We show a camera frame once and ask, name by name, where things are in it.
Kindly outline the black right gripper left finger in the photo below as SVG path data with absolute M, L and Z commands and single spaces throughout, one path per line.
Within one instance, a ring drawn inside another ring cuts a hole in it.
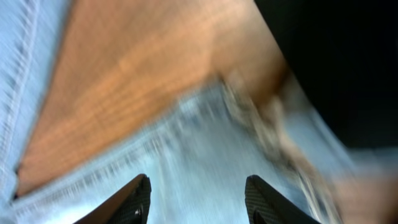
M 77 224 L 146 224 L 149 216 L 150 178 L 139 174 Z

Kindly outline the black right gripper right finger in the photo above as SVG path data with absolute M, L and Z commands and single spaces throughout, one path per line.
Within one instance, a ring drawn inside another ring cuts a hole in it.
M 244 194 L 250 224 L 319 224 L 258 175 L 247 177 Z

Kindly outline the light blue denim jeans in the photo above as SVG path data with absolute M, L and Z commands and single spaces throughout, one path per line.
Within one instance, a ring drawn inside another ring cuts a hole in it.
M 1 222 L 74 223 L 150 182 L 146 223 L 247 223 L 258 175 L 335 223 L 356 158 L 253 1 L 2 1 Z

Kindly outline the black garment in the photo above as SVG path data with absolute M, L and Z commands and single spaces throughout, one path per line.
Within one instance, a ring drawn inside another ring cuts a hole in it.
M 345 146 L 397 146 L 397 0 L 256 6 L 306 96 Z

